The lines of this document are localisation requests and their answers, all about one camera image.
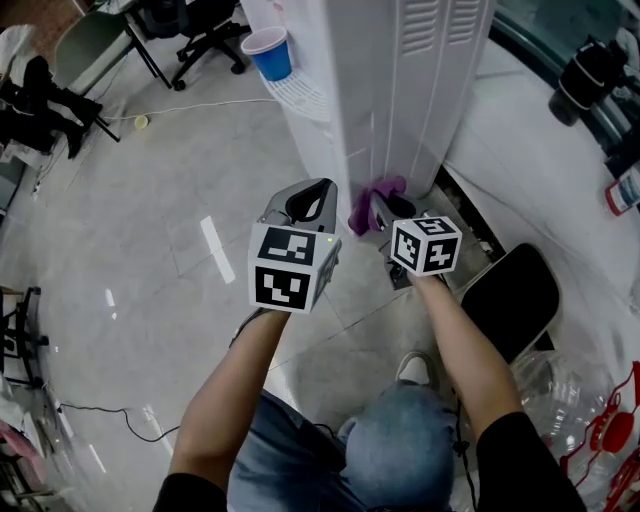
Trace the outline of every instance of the forearm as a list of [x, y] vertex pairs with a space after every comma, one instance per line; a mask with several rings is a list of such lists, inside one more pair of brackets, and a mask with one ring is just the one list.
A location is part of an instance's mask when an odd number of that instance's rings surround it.
[[271, 311], [242, 330], [187, 408], [171, 473], [198, 474], [226, 489], [288, 318]]
[[415, 286], [429, 311], [447, 374], [478, 439], [496, 419], [522, 410], [511, 370], [440, 280], [420, 278]]

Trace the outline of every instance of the knee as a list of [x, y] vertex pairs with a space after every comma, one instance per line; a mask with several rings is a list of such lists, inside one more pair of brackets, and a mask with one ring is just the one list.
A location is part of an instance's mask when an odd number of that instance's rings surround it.
[[396, 384], [353, 427], [345, 476], [370, 507], [446, 508], [454, 421], [430, 389]]

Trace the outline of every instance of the blue cup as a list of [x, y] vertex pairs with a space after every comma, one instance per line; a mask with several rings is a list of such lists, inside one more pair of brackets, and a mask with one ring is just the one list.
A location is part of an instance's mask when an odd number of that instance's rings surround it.
[[267, 27], [254, 32], [241, 45], [245, 55], [251, 56], [262, 76], [276, 82], [291, 74], [287, 30]]

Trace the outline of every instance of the spray can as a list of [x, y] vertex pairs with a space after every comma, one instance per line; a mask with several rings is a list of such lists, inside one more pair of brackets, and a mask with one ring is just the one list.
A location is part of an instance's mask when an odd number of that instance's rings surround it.
[[630, 167], [607, 187], [604, 197], [615, 215], [622, 215], [640, 204], [640, 172], [635, 167]]

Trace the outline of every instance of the black t-shirt sleeve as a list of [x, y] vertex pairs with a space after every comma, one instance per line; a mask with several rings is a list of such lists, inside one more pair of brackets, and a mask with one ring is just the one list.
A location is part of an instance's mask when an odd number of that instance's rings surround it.
[[586, 510], [525, 413], [493, 422], [480, 436], [477, 453], [480, 512]]
[[217, 485], [199, 476], [174, 473], [164, 479], [153, 512], [207, 510], [227, 512], [227, 497]]

